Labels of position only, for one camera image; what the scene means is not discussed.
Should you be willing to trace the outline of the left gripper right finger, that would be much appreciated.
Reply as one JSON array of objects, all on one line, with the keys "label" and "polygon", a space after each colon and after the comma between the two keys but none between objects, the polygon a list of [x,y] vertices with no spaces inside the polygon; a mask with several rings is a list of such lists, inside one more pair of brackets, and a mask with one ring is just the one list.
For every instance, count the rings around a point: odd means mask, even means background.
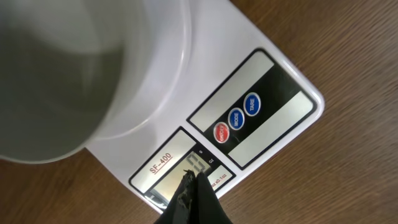
[{"label": "left gripper right finger", "polygon": [[232,224],[204,173],[199,173],[196,177],[189,223]]}]

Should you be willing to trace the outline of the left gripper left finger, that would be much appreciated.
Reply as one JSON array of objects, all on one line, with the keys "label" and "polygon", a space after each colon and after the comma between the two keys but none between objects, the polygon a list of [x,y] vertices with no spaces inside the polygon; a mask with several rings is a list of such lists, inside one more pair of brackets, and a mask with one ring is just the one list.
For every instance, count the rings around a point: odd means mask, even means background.
[{"label": "left gripper left finger", "polygon": [[186,170],[167,208],[155,221],[155,224],[191,223],[195,194],[196,176],[192,170]]}]

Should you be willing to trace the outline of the white digital kitchen scale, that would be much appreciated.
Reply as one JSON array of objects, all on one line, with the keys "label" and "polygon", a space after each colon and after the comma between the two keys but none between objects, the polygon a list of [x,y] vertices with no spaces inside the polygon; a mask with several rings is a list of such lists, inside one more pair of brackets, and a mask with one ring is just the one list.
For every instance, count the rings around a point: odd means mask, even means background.
[{"label": "white digital kitchen scale", "polygon": [[148,1],[156,44],[137,96],[88,145],[157,212],[186,171],[220,197],[313,124],[322,94],[229,1]]}]

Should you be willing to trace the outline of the white round bowl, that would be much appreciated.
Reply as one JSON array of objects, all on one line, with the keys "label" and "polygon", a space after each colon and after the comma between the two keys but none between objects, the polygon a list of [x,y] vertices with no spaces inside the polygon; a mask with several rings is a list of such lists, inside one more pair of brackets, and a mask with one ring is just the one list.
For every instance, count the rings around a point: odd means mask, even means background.
[{"label": "white round bowl", "polygon": [[141,128],[191,41],[188,1],[2,0],[1,158],[53,162]]}]

